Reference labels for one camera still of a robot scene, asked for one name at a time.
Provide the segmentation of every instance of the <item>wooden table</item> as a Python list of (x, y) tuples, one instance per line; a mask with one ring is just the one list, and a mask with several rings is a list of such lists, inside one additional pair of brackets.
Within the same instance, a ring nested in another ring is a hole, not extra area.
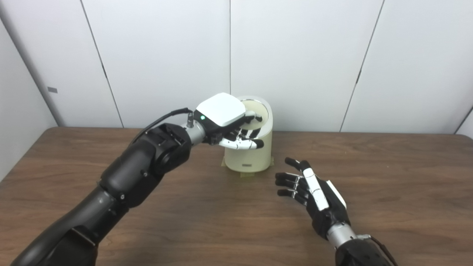
[[(74, 207), (134, 129), (53, 128), (0, 183), (0, 265)], [(97, 266), (332, 266), (305, 208), (276, 196), (274, 174), (306, 159), (337, 186), (356, 233), (399, 265), (473, 264), (473, 141), (460, 135), (276, 132), (275, 165), (255, 177), (199, 145), (100, 245)]]

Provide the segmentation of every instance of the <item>white wall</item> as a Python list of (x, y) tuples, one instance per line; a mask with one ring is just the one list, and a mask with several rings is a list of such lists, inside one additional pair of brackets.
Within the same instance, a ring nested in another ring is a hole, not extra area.
[(0, 180), (56, 123), (0, 21)]
[(465, 135), (473, 139), (473, 112), (463, 122), (462, 126), (456, 132), (460, 135)]
[(473, 1), (386, 0), (344, 132), (454, 133), (473, 105)]
[(116, 104), (143, 127), (224, 91), (267, 99), (276, 130), (453, 133), (473, 105), (473, 2), (385, 0), (365, 58), (382, 2), (83, 0), (108, 80), (80, 0), (0, 15), (64, 125), (121, 126)]
[(125, 127), (229, 92), (228, 0), (83, 3)]
[(0, 9), (62, 125), (122, 126), (80, 0), (0, 0)]
[(274, 128), (339, 131), (382, 0), (231, 1), (231, 90)]

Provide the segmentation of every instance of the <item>robotic arm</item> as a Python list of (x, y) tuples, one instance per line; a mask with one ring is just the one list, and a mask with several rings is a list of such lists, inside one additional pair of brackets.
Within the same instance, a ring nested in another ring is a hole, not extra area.
[[(159, 124), (176, 114), (188, 114), (184, 125)], [(239, 127), (261, 116), (243, 103), (217, 94), (197, 106), (176, 110), (143, 129), (102, 174), (97, 187), (74, 209), (41, 233), (12, 266), (94, 266), (98, 244), (130, 208), (140, 205), (163, 176), (189, 159), (201, 142), (234, 149), (258, 149)]]
[(330, 181), (321, 180), (307, 161), (286, 158), (301, 174), (277, 173), (279, 196), (289, 196), (306, 206), (317, 234), (335, 248), (337, 266), (397, 266), (387, 248), (370, 235), (351, 229), (346, 203)]

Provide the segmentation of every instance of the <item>black cable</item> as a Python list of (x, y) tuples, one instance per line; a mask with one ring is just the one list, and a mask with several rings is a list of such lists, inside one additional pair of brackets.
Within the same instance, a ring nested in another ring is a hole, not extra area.
[(188, 114), (188, 113), (192, 113), (192, 110), (190, 110), (189, 108), (182, 108), (182, 109), (177, 109), (177, 110), (174, 110), (168, 114), (165, 114), (163, 115), (162, 117), (158, 118), (156, 121), (152, 122), (151, 124), (149, 124), (148, 126), (146, 126), (145, 128), (143, 128), (134, 138), (133, 140), (130, 142), (130, 145), (132, 145), (133, 143), (135, 143), (142, 135), (148, 133), (149, 130), (151, 130), (154, 126), (156, 126), (157, 124), (161, 123), (162, 121), (164, 121), (165, 119), (167, 118), (170, 118), (171, 116), (174, 116), (174, 115), (180, 115), (180, 114)]
[(381, 248), (381, 250), (386, 254), (388, 259), (394, 264), (394, 266), (398, 266), (397, 262), (394, 260), (393, 255), (391, 255), (391, 253), (389, 253), (389, 250), (387, 250), (387, 247), (385, 245), (381, 244), (381, 242), (379, 242), (376, 238), (374, 238), (372, 236), (370, 238)]

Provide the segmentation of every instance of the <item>cream-colored container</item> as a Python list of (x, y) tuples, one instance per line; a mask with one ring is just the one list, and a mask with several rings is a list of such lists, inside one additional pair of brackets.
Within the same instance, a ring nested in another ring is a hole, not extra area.
[(241, 128), (251, 131), (260, 129), (255, 139), (263, 140), (264, 147), (256, 150), (233, 150), (225, 148), (225, 164), (228, 168), (242, 173), (255, 173), (266, 170), (271, 164), (272, 111), (267, 101), (256, 96), (238, 97), (247, 110), (255, 111), (263, 117), (261, 122), (254, 119)]

